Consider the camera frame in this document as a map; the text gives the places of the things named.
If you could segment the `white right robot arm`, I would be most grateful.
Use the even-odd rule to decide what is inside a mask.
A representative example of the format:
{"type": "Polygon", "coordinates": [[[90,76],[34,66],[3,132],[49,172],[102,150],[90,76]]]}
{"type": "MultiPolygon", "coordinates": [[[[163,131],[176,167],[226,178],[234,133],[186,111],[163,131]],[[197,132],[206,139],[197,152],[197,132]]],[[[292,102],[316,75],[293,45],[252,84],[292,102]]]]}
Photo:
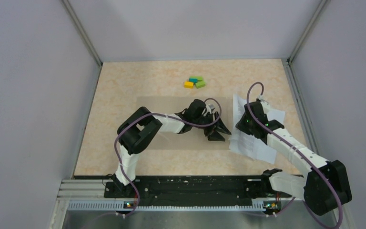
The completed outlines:
{"type": "Polygon", "coordinates": [[[329,161],[296,140],[277,120],[268,120],[270,104],[256,99],[244,105],[245,112],[235,127],[254,136],[281,153],[301,176],[274,169],[260,184],[261,192],[272,197],[284,192],[305,202],[309,209],[322,216],[352,200],[345,165],[329,161]]]}

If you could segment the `printed white paper sheet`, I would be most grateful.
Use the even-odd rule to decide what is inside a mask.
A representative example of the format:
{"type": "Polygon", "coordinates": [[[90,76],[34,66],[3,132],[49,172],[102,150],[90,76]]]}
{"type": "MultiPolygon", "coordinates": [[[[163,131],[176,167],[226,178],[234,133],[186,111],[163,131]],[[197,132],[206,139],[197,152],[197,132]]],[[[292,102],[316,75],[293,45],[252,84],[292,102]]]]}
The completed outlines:
{"type": "Polygon", "coordinates": [[[277,155],[276,150],[264,144],[262,140],[252,135],[247,135],[235,127],[245,112],[245,102],[245,99],[237,94],[233,94],[233,127],[229,138],[229,149],[253,160],[274,164],[277,155]]]}

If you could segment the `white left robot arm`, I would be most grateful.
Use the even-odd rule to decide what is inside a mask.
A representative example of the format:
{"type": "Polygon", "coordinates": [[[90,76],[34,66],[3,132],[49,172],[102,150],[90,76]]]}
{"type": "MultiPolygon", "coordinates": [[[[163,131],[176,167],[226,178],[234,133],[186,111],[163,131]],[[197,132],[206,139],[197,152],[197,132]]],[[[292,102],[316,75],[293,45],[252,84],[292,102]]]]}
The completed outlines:
{"type": "Polygon", "coordinates": [[[119,160],[113,175],[115,190],[120,196],[133,193],[136,164],[142,153],[160,132],[184,134],[193,127],[202,129],[208,141],[224,142],[224,135],[231,131],[221,118],[221,105],[216,110],[205,100],[194,99],[189,107],[174,114],[151,112],[147,107],[138,108],[117,130],[114,150],[119,160]]]}

